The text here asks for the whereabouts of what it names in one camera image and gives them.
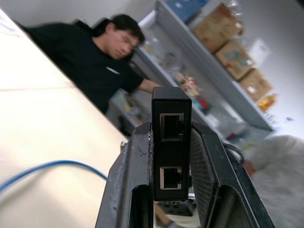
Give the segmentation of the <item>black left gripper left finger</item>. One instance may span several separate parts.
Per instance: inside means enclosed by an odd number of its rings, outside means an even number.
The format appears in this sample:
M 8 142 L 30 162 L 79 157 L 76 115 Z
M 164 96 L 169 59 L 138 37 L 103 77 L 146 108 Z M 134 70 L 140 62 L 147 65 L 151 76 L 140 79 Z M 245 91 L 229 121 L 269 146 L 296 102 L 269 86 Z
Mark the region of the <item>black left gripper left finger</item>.
M 97 228 L 152 228 L 153 133 L 151 123 L 135 128 L 110 168 Z

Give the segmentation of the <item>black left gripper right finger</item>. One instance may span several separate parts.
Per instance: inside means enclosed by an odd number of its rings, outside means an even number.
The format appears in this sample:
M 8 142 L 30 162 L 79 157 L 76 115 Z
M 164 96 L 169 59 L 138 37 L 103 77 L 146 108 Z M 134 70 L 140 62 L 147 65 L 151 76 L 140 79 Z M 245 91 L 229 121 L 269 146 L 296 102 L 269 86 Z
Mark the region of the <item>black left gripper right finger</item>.
M 190 169 L 202 228 L 272 228 L 243 165 L 209 127 L 193 123 Z

